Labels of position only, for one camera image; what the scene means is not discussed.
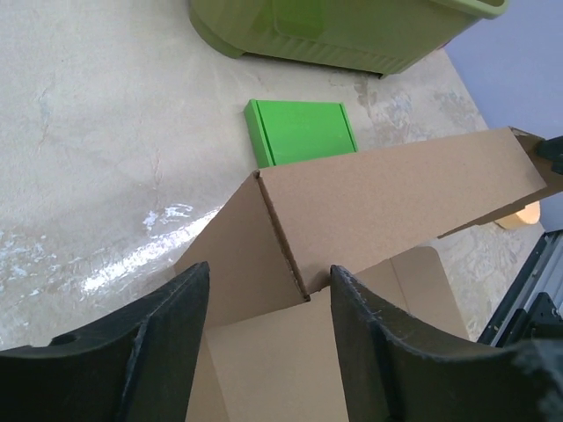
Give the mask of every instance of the black metal bracket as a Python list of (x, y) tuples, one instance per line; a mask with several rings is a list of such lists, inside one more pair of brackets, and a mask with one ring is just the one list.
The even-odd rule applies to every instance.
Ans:
[(0, 420), (184, 422), (209, 292), (207, 263), (53, 339), (0, 352)]
[(513, 345), (524, 339), (563, 339), (563, 318), (545, 292), (539, 293), (530, 311), (518, 309), (502, 334), (498, 347)]
[(536, 152), (542, 158), (553, 161), (553, 172), (563, 175), (563, 136), (541, 141)]

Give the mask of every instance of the cardboard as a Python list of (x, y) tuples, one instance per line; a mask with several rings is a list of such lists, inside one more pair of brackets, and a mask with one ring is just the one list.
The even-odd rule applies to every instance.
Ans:
[(331, 264), (358, 273), (561, 190), (526, 151), (505, 128), (256, 171), (176, 271), (209, 262), (208, 327), (306, 302)]
[[(467, 338), (434, 249), (415, 248), (358, 276), (423, 321)], [(203, 343), (187, 421), (347, 420), (328, 289), (304, 305), (210, 329)]]
[(176, 265), (211, 268), (187, 420), (347, 420), (322, 290), (332, 264), (466, 338), (437, 253), (413, 247), (561, 191), (539, 140), (498, 129), (253, 173)]

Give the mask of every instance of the brown cardboard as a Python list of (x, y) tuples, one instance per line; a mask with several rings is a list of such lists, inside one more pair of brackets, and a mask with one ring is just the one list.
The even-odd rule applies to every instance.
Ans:
[(524, 152), (528, 155), (528, 158), (533, 163), (537, 173), (539, 173), (540, 177), (544, 180), (545, 187), (537, 192), (522, 197), (520, 200), (507, 204), (507, 206), (505, 207), (496, 209), (492, 213), (484, 215), (476, 220), (467, 222), (463, 226), (460, 226), (457, 229), (446, 233), (444, 236), (450, 235), (459, 230), (467, 229), (474, 225), (483, 225), (488, 224), (489, 222), (494, 222), (503, 217), (506, 217), (507, 215), (517, 213), (532, 202), (542, 200), (543, 198), (547, 198), (563, 190), (563, 178), (559, 174), (552, 171), (552, 162), (536, 155), (535, 151), (537, 145), (544, 139), (528, 132), (524, 132), (520, 129), (516, 129), (514, 127), (511, 127), (510, 130), (513, 136), (515, 136), (515, 138), (520, 143), (520, 146), (522, 147)]
[(521, 142), (497, 129), (256, 172), (176, 271), (209, 261), (209, 328), (297, 305), (326, 285), (331, 264), (358, 273), (561, 190)]
[[(423, 321), (467, 337), (434, 249), (404, 252), (358, 277)], [(346, 421), (329, 290), (310, 303), (207, 330), (186, 420)]]

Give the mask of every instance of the white paint stain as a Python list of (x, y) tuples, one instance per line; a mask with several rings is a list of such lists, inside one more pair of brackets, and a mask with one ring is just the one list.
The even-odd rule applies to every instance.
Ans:
[(192, 216), (194, 207), (185, 204), (172, 204), (159, 211), (149, 211), (143, 220), (143, 225), (150, 233), (157, 225), (169, 224), (171, 222), (182, 222), (184, 219)]
[(0, 232), (0, 280), (20, 280), (37, 273), (38, 265), (48, 268), (54, 255), (47, 255), (40, 239), (17, 232)]
[(137, 248), (124, 259), (114, 262), (102, 268), (91, 277), (88, 277), (84, 281), (84, 291), (87, 293), (96, 291), (106, 283), (134, 273), (151, 261), (159, 259), (167, 253), (188, 244), (201, 233), (203, 228), (207, 226), (211, 219), (219, 212), (219, 209), (220, 208), (217, 208), (205, 214), (202, 218), (188, 224), (186, 227), (174, 230), (172, 233), (153, 237), (153, 241), (149, 244)]

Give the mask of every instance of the cardboard flap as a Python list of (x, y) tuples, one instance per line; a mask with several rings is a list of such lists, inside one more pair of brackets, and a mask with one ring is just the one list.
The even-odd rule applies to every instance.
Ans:
[(413, 248), (391, 262), (411, 314), (442, 331), (469, 339), (436, 249)]
[(211, 268), (206, 326), (230, 324), (303, 302), (252, 174), (174, 266)]
[(509, 128), (260, 173), (305, 293), (545, 188)]
[[(347, 420), (328, 289), (309, 303), (216, 327), (206, 338), (230, 422)], [(189, 422), (214, 422), (192, 415)]]
[(406, 298), (393, 268), (391, 259), (386, 259), (375, 266), (355, 274), (358, 280), (369, 288), (372, 292), (383, 297), (387, 302), (391, 302), (401, 309), (408, 310)]
[(524, 152), (528, 155), (528, 158), (531, 160), (540, 177), (544, 180), (545, 187), (537, 192), (524, 196), (513, 203), (507, 204), (505, 207), (495, 209), (492, 213), (484, 215), (479, 219), (467, 222), (463, 226), (460, 226), (457, 229), (446, 233), (445, 236), (462, 229), (467, 229), (468, 227), (474, 225), (482, 225), (489, 222), (494, 222), (503, 217), (506, 217), (507, 215), (517, 213), (532, 202), (536, 202), (537, 200), (542, 200), (543, 198), (550, 197), (556, 193), (563, 192), (563, 176), (552, 171), (551, 161), (546, 160), (541, 156), (537, 156), (536, 154), (537, 146), (541, 141), (544, 140), (544, 138), (530, 134), (528, 132), (524, 132), (514, 127), (511, 127), (510, 130), (520, 143), (520, 146), (522, 147)]
[(208, 341), (201, 339), (186, 422), (230, 422)]

